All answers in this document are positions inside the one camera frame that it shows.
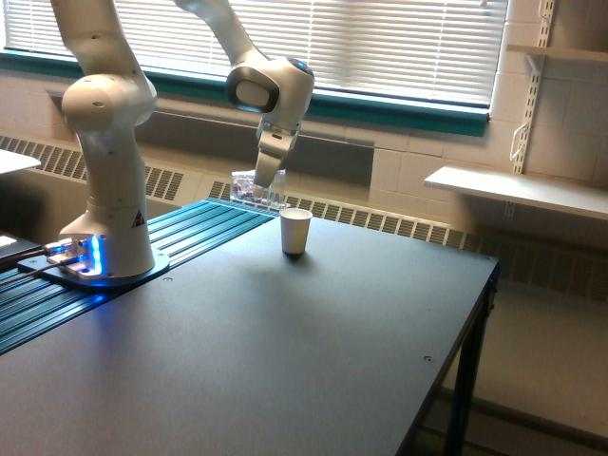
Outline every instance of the table leg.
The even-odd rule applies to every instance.
[[[495,281],[490,280],[482,296],[483,307],[463,342],[452,399],[451,418],[447,428],[445,456],[461,456],[463,452],[468,413],[473,400],[477,368],[484,343],[485,322],[492,307],[494,293]]]

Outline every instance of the window blinds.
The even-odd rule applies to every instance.
[[[316,86],[489,105],[507,0],[232,0],[267,55],[296,57]],[[225,75],[210,29],[172,0],[116,0],[141,64]],[[4,0],[7,48],[68,55],[50,0]]]

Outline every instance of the shelf bracket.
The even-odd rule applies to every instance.
[[[540,55],[525,54],[525,60],[532,68],[532,74],[540,75],[544,64],[544,57]]]
[[[549,44],[549,34],[551,32],[551,23],[553,22],[553,11],[555,8],[555,0],[542,0],[539,3],[539,16],[541,18],[541,32],[537,41],[539,48],[546,48]],[[528,140],[530,132],[534,124],[534,113],[536,111],[536,101],[541,88],[542,71],[544,68],[543,56],[532,56],[527,54],[526,61],[531,67],[530,86],[528,88],[528,96],[525,101],[525,110],[523,112],[522,125],[515,131],[513,135],[513,143],[511,144],[510,158],[513,162],[513,174],[522,174],[525,164],[525,155],[528,149]],[[515,215],[515,203],[508,202],[504,206],[504,215],[512,219]]]

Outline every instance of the radiator vent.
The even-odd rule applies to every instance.
[[[230,198],[230,184],[215,181],[211,198]],[[566,251],[493,234],[467,233],[445,223],[378,211],[328,199],[287,195],[285,202],[320,219],[416,238],[446,247],[498,257],[501,280],[560,294],[608,301],[608,257]]]
[[[0,149],[28,155],[40,161],[38,172],[86,181],[86,165],[80,150],[64,149],[53,145],[18,138],[0,136]],[[168,169],[145,167],[145,194],[148,197],[173,201],[180,189],[183,174]]]

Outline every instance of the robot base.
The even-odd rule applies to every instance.
[[[164,254],[158,249],[152,249],[154,255],[154,267],[143,274],[133,275],[132,277],[121,278],[104,278],[97,280],[85,280],[74,274],[66,273],[63,269],[57,267],[42,271],[38,276],[43,277],[51,282],[59,282],[64,285],[73,287],[98,289],[98,290],[117,290],[124,288],[134,288],[148,280],[160,276],[162,273],[169,270],[169,255]],[[17,263],[20,271],[29,273],[39,271],[49,265],[47,257],[44,255],[35,256],[34,258],[24,259]]]

